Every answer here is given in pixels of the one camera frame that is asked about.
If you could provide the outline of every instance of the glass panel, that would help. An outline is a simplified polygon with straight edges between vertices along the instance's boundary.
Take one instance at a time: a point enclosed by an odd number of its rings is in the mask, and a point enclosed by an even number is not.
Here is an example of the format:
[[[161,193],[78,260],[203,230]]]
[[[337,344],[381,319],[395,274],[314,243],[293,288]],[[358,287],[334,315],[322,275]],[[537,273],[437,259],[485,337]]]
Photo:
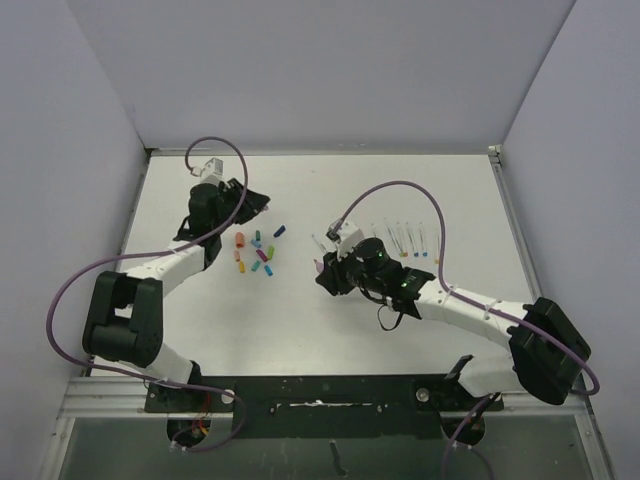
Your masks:
[[[211,439],[229,430],[217,420]],[[573,416],[489,416],[479,444],[499,480],[592,479]],[[219,451],[169,451],[164,419],[78,419],[63,480],[140,479],[439,479],[444,441],[413,437],[337,440],[339,466],[330,439],[235,440]],[[449,480],[486,480],[475,455],[451,456]]]

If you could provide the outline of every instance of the white wall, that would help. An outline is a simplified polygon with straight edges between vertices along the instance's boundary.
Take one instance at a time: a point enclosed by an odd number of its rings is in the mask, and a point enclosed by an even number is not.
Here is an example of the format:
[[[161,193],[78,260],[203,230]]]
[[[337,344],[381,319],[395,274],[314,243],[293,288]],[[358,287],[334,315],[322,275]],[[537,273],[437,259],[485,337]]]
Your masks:
[[[573,1],[68,0],[149,147],[395,154],[502,142]]]
[[[74,371],[45,338],[57,287],[115,253],[142,144],[63,0],[0,4],[0,478],[36,477]],[[90,281],[61,304],[79,352]]]
[[[639,21],[637,0],[578,0],[505,143],[544,292],[592,346],[621,479],[640,471]]]

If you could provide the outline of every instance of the colored marker cap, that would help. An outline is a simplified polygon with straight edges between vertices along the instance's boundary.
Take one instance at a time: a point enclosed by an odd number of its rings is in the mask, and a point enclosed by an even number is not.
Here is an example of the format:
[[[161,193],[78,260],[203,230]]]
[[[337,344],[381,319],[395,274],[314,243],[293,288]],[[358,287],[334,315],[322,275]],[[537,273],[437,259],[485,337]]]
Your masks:
[[[242,232],[236,233],[236,248],[244,247],[244,234]]]

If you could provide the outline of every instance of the black cable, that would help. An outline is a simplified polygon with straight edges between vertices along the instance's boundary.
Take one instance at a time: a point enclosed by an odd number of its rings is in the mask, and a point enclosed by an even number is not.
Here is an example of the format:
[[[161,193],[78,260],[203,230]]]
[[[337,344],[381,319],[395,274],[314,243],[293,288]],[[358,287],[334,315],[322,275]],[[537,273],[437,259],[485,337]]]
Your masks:
[[[367,290],[366,288],[361,287],[361,286],[358,286],[358,288],[360,289],[360,293],[362,294],[362,296],[364,298],[366,298],[367,300],[369,300],[369,301],[371,301],[371,302],[373,302],[375,304],[378,304],[378,305],[386,305],[387,304],[384,301],[384,299],[382,299],[382,298],[374,298],[374,297],[372,297],[371,294],[369,293],[369,290]]]
[[[398,315],[398,318],[396,318],[396,323],[393,327],[391,328],[387,328],[382,324],[382,320],[380,320],[380,310],[382,310],[384,307],[386,307],[386,305],[382,305],[380,306],[380,308],[378,309],[378,313],[376,314],[376,316],[378,317],[378,323],[380,324],[380,328],[385,331],[385,332],[392,332],[394,331],[396,328],[398,328],[400,326],[400,322],[402,322],[402,317],[404,317],[404,313],[401,313]]]
[[[225,145],[230,146],[237,154],[240,155],[240,153],[238,152],[238,147],[236,147],[234,144],[232,144],[229,140],[225,140],[222,137],[207,136],[207,137],[197,138],[196,140],[194,140],[191,143],[191,145],[189,145],[187,147],[187,151],[184,152],[184,166],[187,167],[189,169],[189,171],[192,172],[192,173],[193,173],[193,167],[191,165],[189,165],[189,154],[191,153],[191,150],[193,149],[193,147],[195,147],[199,143],[206,142],[207,140],[213,140],[213,141],[216,141],[216,142],[222,142]]]
[[[349,471],[342,468],[342,465],[340,464],[340,452],[338,452],[338,444],[335,440],[331,440],[329,442],[329,448],[331,449],[331,455],[333,456],[333,468],[338,475],[346,477],[349,474]]]

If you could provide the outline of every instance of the screw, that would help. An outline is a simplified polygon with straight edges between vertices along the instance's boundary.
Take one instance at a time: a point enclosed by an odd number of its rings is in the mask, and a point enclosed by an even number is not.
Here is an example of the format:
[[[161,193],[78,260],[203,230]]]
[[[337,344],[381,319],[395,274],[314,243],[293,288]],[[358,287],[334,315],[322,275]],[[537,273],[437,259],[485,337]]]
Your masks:
[[[231,395],[235,395],[233,390],[226,389],[225,392],[230,393]],[[230,405],[233,403],[233,397],[230,397],[228,395],[222,395],[222,398],[220,400],[222,400],[222,403],[224,403],[225,405]]]
[[[416,398],[419,402],[425,403],[429,401],[429,390],[426,388],[419,388],[416,392]]]

